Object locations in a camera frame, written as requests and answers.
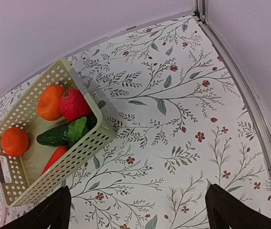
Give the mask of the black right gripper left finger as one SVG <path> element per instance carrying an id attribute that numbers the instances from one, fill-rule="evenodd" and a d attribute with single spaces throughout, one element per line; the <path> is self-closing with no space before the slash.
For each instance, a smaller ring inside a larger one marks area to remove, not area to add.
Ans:
<path id="1" fill-rule="evenodd" d="M 2 229 L 67 229 L 70 222 L 71 193 L 61 187 L 31 211 L 2 226 Z"/>

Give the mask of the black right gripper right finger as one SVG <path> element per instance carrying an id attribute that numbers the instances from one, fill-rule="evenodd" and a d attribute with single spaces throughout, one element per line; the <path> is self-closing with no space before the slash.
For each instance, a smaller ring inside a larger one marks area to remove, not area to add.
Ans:
<path id="1" fill-rule="evenodd" d="M 205 195 L 211 229 L 271 229 L 271 219 L 247 207 L 217 184 Z"/>

